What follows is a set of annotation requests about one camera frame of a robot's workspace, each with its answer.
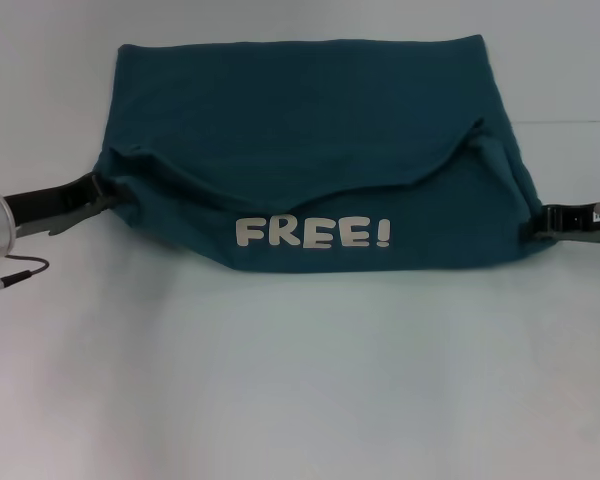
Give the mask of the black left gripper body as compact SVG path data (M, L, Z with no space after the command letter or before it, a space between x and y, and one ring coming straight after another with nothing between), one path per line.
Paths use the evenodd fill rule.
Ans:
M62 186L7 196L16 235L55 236L110 209L97 201L92 174Z

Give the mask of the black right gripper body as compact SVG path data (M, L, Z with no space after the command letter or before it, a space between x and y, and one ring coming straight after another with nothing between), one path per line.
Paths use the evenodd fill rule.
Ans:
M600 243L600 214L594 204L551 205L549 236L557 241Z

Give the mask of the teal blue t-shirt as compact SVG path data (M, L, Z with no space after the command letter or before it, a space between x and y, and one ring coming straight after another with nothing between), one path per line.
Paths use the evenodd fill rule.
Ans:
M473 269L544 249L479 35L119 49L96 170L236 270Z

